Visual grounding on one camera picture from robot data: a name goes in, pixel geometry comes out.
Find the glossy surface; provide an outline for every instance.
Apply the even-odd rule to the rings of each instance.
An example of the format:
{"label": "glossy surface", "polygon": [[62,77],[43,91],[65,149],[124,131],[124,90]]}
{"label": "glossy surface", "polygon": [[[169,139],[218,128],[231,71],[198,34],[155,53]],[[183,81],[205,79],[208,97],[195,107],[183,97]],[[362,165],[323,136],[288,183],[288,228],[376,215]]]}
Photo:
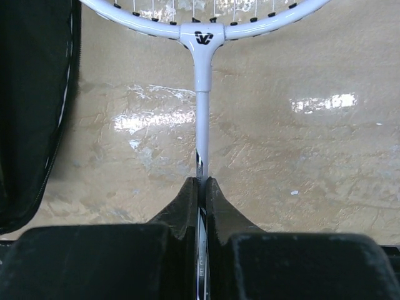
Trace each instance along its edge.
{"label": "glossy surface", "polygon": [[[331,1],[217,50],[209,173],[265,230],[400,243],[399,11]],[[86,8],[82,37],[81,92],[28,227],[144,222],[196,174],[189,51]]]}

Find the black logo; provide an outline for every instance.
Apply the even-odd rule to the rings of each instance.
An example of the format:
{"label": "black logo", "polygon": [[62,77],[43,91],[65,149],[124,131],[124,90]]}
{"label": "black logo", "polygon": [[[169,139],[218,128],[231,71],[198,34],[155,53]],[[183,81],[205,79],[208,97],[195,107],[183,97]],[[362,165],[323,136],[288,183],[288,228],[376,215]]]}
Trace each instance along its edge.
{"label": "black logo", "polygon": [[194,35],[196,36],[196,41],[201,45],[208,45],[211,39],[214,37],[212,33],[203,34],[201,31],[195,31]]}

